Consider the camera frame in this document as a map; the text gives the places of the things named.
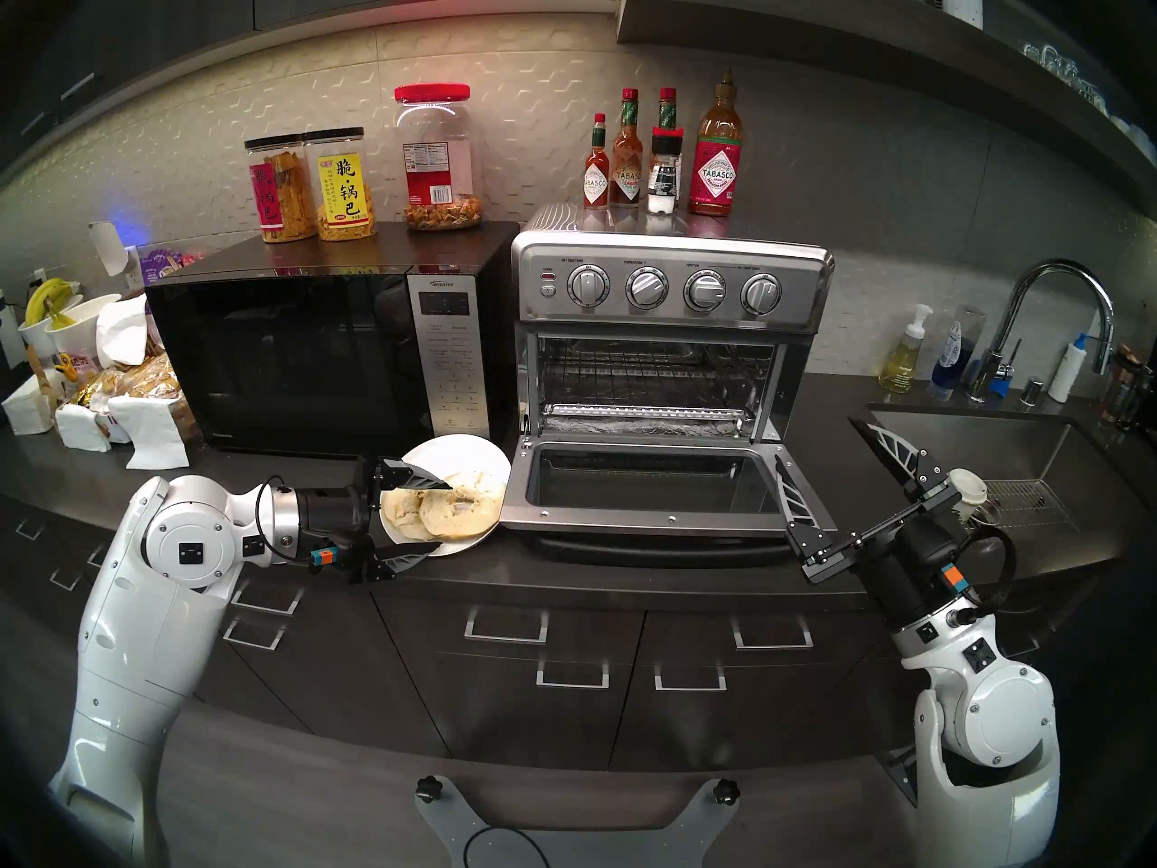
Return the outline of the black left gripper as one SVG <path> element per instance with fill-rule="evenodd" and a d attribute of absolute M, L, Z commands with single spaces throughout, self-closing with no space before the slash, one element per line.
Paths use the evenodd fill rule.
<path fill-rule="evenodd" d="M 436 475 L 398 459 L 366 457 L 342 487 L 299 487 L 299 562 L 310 576 L 342 574 L 351 584 L 396 579 L 434 553 L 442 542 L 378 545 L 370 534 L 382 492 L 451 491 Z"/>

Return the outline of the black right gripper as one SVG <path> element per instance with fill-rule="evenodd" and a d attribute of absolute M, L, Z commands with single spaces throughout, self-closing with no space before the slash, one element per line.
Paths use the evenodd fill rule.
<path fill-rule="evenodd" d="M 806 580 L 821 583 L 852 571 L 874 599 L 891 634 L 921 625 L 958 599 L 966 582 L 958 571 L 957 542 L 937 522 L 960 493 L 944 462 L 884 427 L 849 419 L 909 507 L 865 534 L 839 543 L 835 525 L 793 461 L 776 457 L 774 477 L 788 544 Z"/>

